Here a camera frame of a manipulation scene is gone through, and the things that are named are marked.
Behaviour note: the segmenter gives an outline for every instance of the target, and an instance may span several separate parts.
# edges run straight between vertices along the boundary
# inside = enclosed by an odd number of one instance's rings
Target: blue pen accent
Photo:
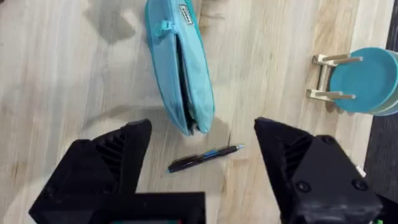
[[[204,156],[205,156],[205,157],[208,157],[208,156],[212,156],[212,155],[214,155],[214,154],[216,154],[216,153],[217,153],[217,150],[212,149],[212,150],[210,150],[210,151],[204,153]]]

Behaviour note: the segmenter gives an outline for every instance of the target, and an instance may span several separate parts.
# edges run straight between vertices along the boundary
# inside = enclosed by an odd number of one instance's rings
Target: wooden peg
[[[332,55],[332,56],[327,56],[322,58],[323,62],[327,62],[330,60],[339,60],[339,59],[346,59],[346,58],[350,58],[351,54],[342,54],[342,55]]]
[[[327,96],[329,98],[337,98],[343,95],[342,91],[333,91],[333,92],[318,92],[315,94],[316,96]]]
[[[339,65],[339,64],[344,64],[344,63],[350,63],[350,62],[362,62],[363,57],[353,57],[353,58],[346,58],[346,59],[340,59],[340,60],[335,60],[334,63]]]
[[[333,97],[333,99],[345,99],[345,100],[353,100],[356,98],[356,95],[341,95],[337,97]]]

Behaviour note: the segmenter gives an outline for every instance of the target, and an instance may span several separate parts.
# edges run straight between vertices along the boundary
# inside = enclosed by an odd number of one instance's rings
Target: dark floor
[[[386,49],[398,52],[398,0]],[[365,172],[376,193],[398,202],[398,114],[373,118]]]

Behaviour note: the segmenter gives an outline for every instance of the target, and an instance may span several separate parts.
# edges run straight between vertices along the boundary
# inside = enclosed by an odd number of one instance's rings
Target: screw
[[[353,180],[352,185],[356,190],[367,191],[369,189],[368,184],[363,180]]]
[[[322,141],[326,144],[334,144],[335,143],[335,139],[332,138],[331,136],[323,136]]]
[[[296,188],[303,193],[309,193],[311,191],[311,186],[304,181],[297,182]]]

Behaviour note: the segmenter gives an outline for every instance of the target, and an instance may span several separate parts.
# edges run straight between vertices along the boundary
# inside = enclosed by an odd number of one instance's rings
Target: zipper pull
[[[163,20],[160,23],[160,27],[159,27],[159,30],[157,31],[156,35],[158,37],[161,37],[161,36],[163,36],[165,34],[168,34],[170,32],[173,33],[173,34],[177,33],[177,31],[175,30],[175,24],[172,21]]]

